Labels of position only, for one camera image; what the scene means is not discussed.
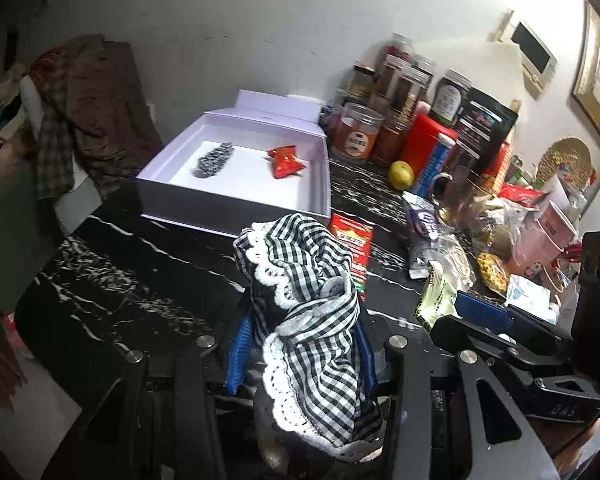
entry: spice jar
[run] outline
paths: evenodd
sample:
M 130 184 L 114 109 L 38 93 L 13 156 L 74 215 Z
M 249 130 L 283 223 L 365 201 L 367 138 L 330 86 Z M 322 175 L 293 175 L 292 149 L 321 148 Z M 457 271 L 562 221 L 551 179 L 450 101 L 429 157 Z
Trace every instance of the spice jar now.
M 340 124 L 340 117 L 342 116 L 342 111 L 347 103 L 356 103 L 359 105 L 364 105 L 364 99 L 360 97 L 353 96 L 348 94 L 344 90 L 338 88 L 336 90 L 336 96 L 333 99 L 333 103 L 331 104 L 331 113 L 329 114 L 328 126 L 327 126 L 327 136 L 331 137 L 333 133 L 336 131 L 338 125 Z
M 454 70 L 447 70 L 436 86 L 436 97 L 433 99 L 429 117 L 444 126 L 456 124 L 460 107 L 470 89 L 470 80 Z
M 333 136 L 333 155 L 362 164 L 374 148 L 381 124 L 382 115 L 371 108 L 348 103 Z
M 376 87 L 374 88 L 374 94 L 385 98 L 391 97 L 400 72 L 408 66 L 409 63 L 399 57 L 387 56 L 380 69 L 380 75 Z
M 401 34 L 395 32 L 391 35 L 391 41 L 387 47 L 386 54 L 388 56 L 395 56 L 411 63 L 411 40 Z
M 426 91 L 430 82 L 430 76 L 426 72 L 414 66 L 405 67 L 396 83 L 390 103 L 396 120 L 411 124 L 420 93 L 422 89 Z
M 427 96 L 427 91 L 429 91 L 431 80 L 433 79 L 433 73 L 436 71 L 436 64 L 428 57 L 423 56 L 422 54 L 414 54 L 413 65 L 429 76 L 427 87 L 423 88 L 422 93 L 420 94 L 420 101 L 424 101 Z
M 376 71 L 360 63 L 354 63 L 347 93 L 359 98 L 368 98 L 374 88 Z
M 398 160 L 407 129 L 405 123 L 387 120 L 380 128 L 371 160 L 384 168 L 388 168 Z

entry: jar lid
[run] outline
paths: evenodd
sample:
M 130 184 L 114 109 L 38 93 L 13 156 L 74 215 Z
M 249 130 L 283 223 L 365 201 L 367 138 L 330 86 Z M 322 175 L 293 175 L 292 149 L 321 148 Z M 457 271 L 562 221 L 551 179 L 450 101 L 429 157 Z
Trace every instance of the jar lid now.
M 455 140 L 445 134 L 438 134 L 438 142 L 448 148 L 452 148 L 456 145 Z
M 342 113 L 343 117 L 351 117 L 357 121 L 362 121 L 368 124 L 381 124 L 384 117 L 366 106 L 357 105 L 355 103 L 347 103 Z
M 364 75 L 369 75 L 369 76 L 376 75 L 375 68 L 371 68 L 370 66 L 365 66 L 358 61 L 356 61 L 353 64 L 353 70 L 355 70 L 356 72 L 362 72 Z
M 414 80 L 416 83 L 426 85 L 431 79 L 431 74 L 424 72 L 424 70 L 421 70 L 416 66 L 409 65 L 402 69 L 400 77 L 406 77 Z
M 458 73 L 455 70 L 447 70 L 445 72 L 445 77 L 447 79 L 451 79 L 451 81 L 460 83 L 461 85 L 466 86 L 467 88 L 471 88 L 471 80 L 467 77 L 464 77 L 461 73 Z
M 387 54 L 387 56 L 384 58 L 384 64 L 391 65 L 394 68 L 399 68 L 400 70 L 403 70 L 407 66 L 411 66 L 411 63 L 408 61 L 400 59 L 397 56 L 392 56 L 391 54 Z
M 411 49 L 411 40 L 395 32 L 391 35 L 391 45 L 399 48 L 402 52 L 408 52 Z
M 426 70 L 427 72 L 433 72 L 436 67 L 436 63 L 430 60 L 427 56 L 423 56 L 422 54 L 414 54 L 411 56 L 413 59 L 413 64 L 418 68 Z
M 390 130 L 406 130 L 410 125 L 394 117 L 388 117 L 384 121 L 384 126 Z

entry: black package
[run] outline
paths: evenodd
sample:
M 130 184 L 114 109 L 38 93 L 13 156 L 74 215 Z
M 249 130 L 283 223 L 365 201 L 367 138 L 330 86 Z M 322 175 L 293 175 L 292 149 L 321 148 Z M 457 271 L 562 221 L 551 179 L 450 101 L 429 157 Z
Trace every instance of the black package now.
M 458 140 L 447 169 L 464 166 L 477 174 L 488 170 L 517 118 L 513 110 L 472 88 L 454 127 Z

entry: blue tube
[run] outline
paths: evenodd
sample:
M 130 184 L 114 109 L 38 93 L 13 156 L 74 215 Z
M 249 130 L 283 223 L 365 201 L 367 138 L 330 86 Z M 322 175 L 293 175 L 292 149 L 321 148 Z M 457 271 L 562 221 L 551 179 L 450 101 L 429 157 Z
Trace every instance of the blue tube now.
M 445 164 L 447 155 L 455 145 L 456 142 L 451 137 L 445 134 L 438 134 L 438 143 L 434 146 L 427 165 L 420 172 L 410 192 L 423 198 L 427 197 L 431 181 L 440 172 L 442 166 Z

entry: chips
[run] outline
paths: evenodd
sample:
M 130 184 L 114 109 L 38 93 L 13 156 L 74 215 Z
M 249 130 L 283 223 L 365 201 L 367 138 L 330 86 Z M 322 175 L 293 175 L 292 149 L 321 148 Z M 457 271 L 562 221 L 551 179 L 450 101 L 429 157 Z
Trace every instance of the chips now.
M 280 146 L 267 152 L 273 158 L 273 177 L 283 178 L 297 173 L 306 166 L 296 157 L 295 146 Z
M 504 262 L 495 254 L 480 253 L 475 261 L 480 268 L 480 275 L 486 286 L 501 296 L 507 295 L 509 272 L 504 268 Z

